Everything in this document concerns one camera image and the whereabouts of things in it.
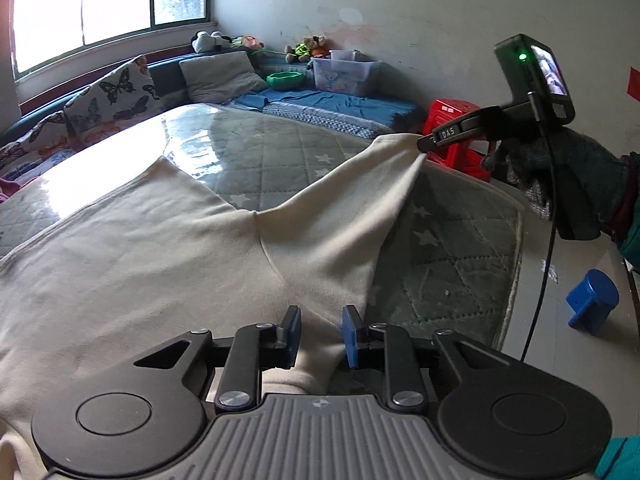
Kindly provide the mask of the cream garment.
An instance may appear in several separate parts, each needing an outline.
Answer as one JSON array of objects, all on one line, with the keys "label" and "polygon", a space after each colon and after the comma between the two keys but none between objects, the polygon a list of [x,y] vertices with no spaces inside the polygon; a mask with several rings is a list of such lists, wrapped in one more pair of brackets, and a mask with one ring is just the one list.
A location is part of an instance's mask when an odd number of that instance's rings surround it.
[{"label": "cream garment", "polygon": [[303,339],[271,392],[326,390],[341,310],[363,307],[378,254],[423,162],[380,136],[280,206],[238,209],[159,159],[1,263],[1,474],[39,479],[37,404],[194,328],[229,336],[295,304]]}]

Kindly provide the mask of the grey quilted star table cover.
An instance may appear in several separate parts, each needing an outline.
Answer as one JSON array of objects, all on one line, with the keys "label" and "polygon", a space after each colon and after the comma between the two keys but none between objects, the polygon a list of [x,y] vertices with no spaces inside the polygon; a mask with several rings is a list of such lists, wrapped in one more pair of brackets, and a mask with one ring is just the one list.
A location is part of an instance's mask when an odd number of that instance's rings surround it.
[{"label": "grey quilted star table cover", "polygon": [[1,263],[1,362],[105,366],[194,328],[229,335],[303,311],[303,352],[334,353],[341,310],[435,239],[439,199],[489,196],[426,162],[412,134],[374,141],[282,205],[238,209],[160,154],[154,118],[106,142],[142,174],[13,249]]}]

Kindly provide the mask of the clear plastic storage box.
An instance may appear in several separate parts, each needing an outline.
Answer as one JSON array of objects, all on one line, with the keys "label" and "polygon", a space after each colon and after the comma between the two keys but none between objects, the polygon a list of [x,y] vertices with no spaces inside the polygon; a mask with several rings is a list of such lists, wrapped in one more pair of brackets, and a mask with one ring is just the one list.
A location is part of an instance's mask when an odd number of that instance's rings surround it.
[{"label": "clear plastic storage box", "polygon": [[314,75],[314,88],[317,90],[370,96],[378,88],[382,63],[313,58],[308,67]]}]

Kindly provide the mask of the green brown plush toy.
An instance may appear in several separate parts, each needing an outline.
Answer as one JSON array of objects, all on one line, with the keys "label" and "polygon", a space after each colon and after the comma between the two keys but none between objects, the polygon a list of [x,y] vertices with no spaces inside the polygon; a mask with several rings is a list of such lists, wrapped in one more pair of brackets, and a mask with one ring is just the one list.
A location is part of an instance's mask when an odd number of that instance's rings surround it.
[{"label": "green brown plush toy", "polygon": [[313,58],[328,58],[330,56],[325,36],[304,37],[295,47],[287,46],[284,53],[285,61],[290,64],[308,63]]}]

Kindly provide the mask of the green plastic bowl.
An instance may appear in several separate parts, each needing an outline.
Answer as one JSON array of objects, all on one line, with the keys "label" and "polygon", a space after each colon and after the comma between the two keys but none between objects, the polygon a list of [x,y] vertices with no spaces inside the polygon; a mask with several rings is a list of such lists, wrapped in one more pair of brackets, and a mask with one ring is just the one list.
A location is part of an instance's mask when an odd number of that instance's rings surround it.
[{"label": "green plastic bowl", "polygon": [[288,91],[303,87],[306,75],[297,70],[282,70],[268,75],[266,81],[273,90]]}]

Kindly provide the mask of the blue plastic stool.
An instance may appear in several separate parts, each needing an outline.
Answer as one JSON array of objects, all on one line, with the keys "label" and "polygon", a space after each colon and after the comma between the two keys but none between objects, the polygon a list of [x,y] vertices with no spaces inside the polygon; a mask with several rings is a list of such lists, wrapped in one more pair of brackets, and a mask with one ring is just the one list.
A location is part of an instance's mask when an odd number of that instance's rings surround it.
[{"label": "blue plastic stool", "polygon": [[566,302],[574,312],[568,326],[597,336],[620,302],[620,292],[604,272],[590,269],[567,295]]}]

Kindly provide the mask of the pink orange plush toy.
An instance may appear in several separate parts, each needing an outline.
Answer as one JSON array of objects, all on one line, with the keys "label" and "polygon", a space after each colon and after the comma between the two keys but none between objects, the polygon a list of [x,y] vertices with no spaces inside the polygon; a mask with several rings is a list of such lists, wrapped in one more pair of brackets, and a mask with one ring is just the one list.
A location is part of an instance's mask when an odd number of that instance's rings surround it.
[{"label": "pink orange plush toy", "polygon": [[260,51],[265,47],[262,41],[250,35],[237,36],[232,39],[231,43],[234,48],[250,51]]}]

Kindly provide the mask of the grey plain cushion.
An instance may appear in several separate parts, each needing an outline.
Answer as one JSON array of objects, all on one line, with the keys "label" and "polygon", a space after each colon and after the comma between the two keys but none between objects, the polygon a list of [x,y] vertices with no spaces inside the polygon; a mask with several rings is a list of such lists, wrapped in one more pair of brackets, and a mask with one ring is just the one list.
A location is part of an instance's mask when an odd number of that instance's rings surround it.
[{"label": "grey plain cushion", "polygon": [[222,104],[268,88],[244,51],[189,58],[179,66],[193,103]]}]

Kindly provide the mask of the large butterfly print cushion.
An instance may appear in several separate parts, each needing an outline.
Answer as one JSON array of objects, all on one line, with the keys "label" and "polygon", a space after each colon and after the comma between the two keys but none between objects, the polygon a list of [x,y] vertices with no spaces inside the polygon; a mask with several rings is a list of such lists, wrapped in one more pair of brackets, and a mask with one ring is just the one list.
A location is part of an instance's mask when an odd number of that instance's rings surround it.
[{"label": "large butterfly print cushion", "polygon": [[97,144],[164,110],[144,55],[89,84],[63,108],[82,146]]}]

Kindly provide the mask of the small butterfly print cushion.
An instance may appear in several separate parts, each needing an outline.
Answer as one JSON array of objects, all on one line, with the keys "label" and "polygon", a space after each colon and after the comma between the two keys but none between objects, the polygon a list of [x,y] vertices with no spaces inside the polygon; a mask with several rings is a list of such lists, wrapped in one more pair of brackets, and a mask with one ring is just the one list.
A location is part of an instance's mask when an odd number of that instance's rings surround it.
[{"label": "small butterfly print cushion", "polygon": [[63,112],[40,120],[19,139],[1,148],[0,169],[4,180],[17,181],[45,162],[60,162],[75,153],[73,136]]}]

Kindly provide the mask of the panda plush toy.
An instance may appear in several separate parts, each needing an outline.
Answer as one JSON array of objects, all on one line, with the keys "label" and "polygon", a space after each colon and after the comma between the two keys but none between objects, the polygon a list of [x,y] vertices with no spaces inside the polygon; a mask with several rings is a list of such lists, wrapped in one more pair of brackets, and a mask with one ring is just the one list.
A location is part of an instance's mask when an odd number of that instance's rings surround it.
[{"label": "panda plush toy", "polygon": [[198,32],[191,41],[195,53],[221,52],[232,47],[232,39],[218,30],[214,32]]}]

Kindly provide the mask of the pink cloth on sofa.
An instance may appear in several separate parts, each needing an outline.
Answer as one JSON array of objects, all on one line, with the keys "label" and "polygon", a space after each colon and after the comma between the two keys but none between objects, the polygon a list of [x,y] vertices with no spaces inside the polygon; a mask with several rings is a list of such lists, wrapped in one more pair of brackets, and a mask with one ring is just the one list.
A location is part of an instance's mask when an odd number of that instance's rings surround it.
[{"label": "pink cloth on sofa", "polygon": [[0,203],[4,203],[21,189],[21,185],[14,181],[0,179]]}]

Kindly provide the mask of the window with green frame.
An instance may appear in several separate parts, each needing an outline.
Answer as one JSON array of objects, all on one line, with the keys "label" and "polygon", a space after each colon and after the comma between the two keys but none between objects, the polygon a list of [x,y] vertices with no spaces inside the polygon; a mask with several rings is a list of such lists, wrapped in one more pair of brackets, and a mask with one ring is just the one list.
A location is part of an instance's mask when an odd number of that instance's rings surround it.
[{"label": "window with green frame", "polygon": [[11,0],[14,75],[137,32],[209,20],[209,0]]}]

